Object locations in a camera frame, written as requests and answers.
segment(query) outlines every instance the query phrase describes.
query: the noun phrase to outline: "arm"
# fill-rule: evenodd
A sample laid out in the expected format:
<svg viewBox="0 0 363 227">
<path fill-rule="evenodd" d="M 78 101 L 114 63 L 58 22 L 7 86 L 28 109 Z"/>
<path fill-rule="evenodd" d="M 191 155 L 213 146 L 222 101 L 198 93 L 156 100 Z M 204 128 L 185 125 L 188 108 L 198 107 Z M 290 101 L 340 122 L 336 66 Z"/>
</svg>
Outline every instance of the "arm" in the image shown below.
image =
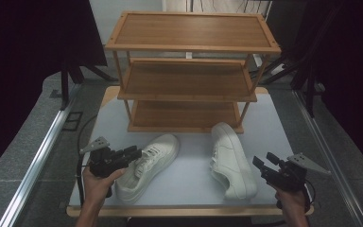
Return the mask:
<svg viewBox="0 0 363 227">
<path fill-rule="evenodd" d="M 122 176 L 125 169 L 118 169 L 107 178 L 97 178 L 90 172 L 87 166 L 82 173 L 85 189 L 85 202 L 81 207 L 81 212 L 76 223 L 77 227 L 96 226 L 99 210 L 104 204 L 109 187 L 115 179 Z"/>
<path fill-rule="evenodd" d="M 305 217 L 305 198 L 302 191 L 285 192 L 282 189 L 275 187 L 276 199 L 282 202 L 282 211 L 285 222 L 289 227 L 308 227 L 308 222 Z"/>
</svg>

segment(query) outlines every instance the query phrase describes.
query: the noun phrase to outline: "wooden shelf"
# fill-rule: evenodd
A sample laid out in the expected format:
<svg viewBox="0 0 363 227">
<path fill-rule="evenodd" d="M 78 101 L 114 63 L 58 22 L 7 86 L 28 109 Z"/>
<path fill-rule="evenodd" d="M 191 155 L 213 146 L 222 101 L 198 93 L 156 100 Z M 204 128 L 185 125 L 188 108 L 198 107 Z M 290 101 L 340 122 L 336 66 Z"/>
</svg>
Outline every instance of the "wooden shelf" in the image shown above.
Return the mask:
<svg viewBox="0 0 363 227">
<path fill-rule="evenodd" d="M 280 53 L 261 14 L 126 11 L 106 46 L 110 50 Z"/>
<path fill-rule="evenodd" d="M 131 59 L 119 99 L 255 102 L 244 61 Z"/>
<path fill-rule="evenodd" d="M 235 102 L 134 101 L 129 131 L 210 132 L 226 122 L 238 133 L 240 114 Z"/>
<path fill-rule="evenodd" d="M 243 132 L 242 121 L 271 54 L 281 49 L 264 17 L 247 13 L 125 11 L 105 48 L 113 52 L 129 131 L 209 132 L 218 122 Z M 120 68 L 126 51 L 129 68 Z M 130 51 L 245 53 L 244 60 L 132 58 Z M 251 80 L 252 54 L 263 63 Z M 128 100 L 134 100 L 132 110 Z M 241 114 L 237 102 L 245 102 Z"/>
</svg>

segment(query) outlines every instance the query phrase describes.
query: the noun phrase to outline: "black backdrop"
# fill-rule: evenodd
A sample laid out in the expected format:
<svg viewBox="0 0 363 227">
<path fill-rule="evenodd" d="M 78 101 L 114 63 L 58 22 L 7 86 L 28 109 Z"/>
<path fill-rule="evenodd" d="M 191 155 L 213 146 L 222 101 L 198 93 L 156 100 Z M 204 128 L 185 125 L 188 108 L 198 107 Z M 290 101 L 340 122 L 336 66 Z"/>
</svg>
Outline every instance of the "black backdrop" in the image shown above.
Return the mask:
<svg viewBox="0 0 363 227">
<path fill-rule="evenodd" d="M 106 65 L 88 0 L 0 0 L 0 156 L 45 78 L 61 70 L 63 59 L 73 58 Z"/>
<path fill-rule="evenodd" d="M 363 0 L 344 1 L 320 45 L 316 64 L 326 88 L 322 100 L 363 153 Z"/>
</svg>

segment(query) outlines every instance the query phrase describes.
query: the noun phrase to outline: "white shoe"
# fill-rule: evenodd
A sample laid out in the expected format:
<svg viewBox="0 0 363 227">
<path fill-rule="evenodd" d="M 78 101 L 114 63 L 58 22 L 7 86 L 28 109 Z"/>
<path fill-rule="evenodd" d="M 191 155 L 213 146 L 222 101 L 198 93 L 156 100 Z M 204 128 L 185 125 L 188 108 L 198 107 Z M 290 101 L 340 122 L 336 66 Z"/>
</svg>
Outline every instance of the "white shoe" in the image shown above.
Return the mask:
<svg viewBox="0 0 363 227">
<path fill-rule="evenodd" d="M 115 181 L 116 196 L 124 203 L 135 203 L 146 191 L 151 180 L 175 160 L 179 141 L 164 134 L 142 150 L 142 157 L 131 162 L 126 172 Z"/>
<path fill-rule="evenodd" d="M 257 185 L 240 140 L 226 123 L 212 128 L 214 156 L 211 162 L 212 176 L 225 187 L 225 198 L 250 199 L 257 193 Z"/>
</svg>

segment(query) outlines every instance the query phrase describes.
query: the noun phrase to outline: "metal frame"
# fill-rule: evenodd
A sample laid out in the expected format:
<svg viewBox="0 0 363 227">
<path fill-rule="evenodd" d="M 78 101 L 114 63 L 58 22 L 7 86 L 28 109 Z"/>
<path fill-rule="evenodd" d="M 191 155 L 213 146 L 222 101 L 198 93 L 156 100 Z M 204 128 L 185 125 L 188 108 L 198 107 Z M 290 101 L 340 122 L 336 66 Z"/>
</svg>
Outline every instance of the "metal frame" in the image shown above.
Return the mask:
<svg viewBox="0 0 363 227">
<path fill-rule="evenodd" d="M 28 168 L 25 177 L 22 179 L 22 182 L 17 188 L 16 193 L 11 199 L 4 216 L 2 216 L 0 226 L 13 226 L 21 211 L 23 210 L 26 200 L 28 199 L 31 190 L 34 187 L 34 184 L 37 182 L 41 170 L 43 169 L 43 165 L 45 164 L 45 161 L 47 160 L 49 153 L 61 132 L 61 128 L 66 121 L 67 115 L 75 103 L 74 99 L 80 87 L 81 85 L 79 84 L 74 85 L 70 93 L 69 105 L 64 110 L 59 111 L 55 117 L 48 133 L 46 134 L 40 148 L 37 151 L 37 154 L 34 157 L 34 160 Z"/>
<path fill-rule="evenodd" d="M 302 116 L 304 117 L 309 130 L 311 131 L 318 147 L 320 148 L 320 153 L 325 163 L 327 164 L 329 170 L 332 172 L 332 177 L 337 184 L 337 189 L 340 191 L 341 196 L 346 203 L 346 206 L 353 218 L 355 225 L 363 227 L 362 207 L 359 204 L 358 199 L 353 192 L 353 189 L 350 187 L 347 178 L 344 176 L 343 172 L 338 166 L 335 156 L 333 155 L 331 149 L 326 143 L 325 138 L 323 137 L 322 132 L 320 131 L 320 128 L 318 127 L 317 121 L 306 110 L 305 101 L 302 94 L 293 90 L 293 96 L 297 99 L 299 107 L 302 111 Z"/>
</svg>

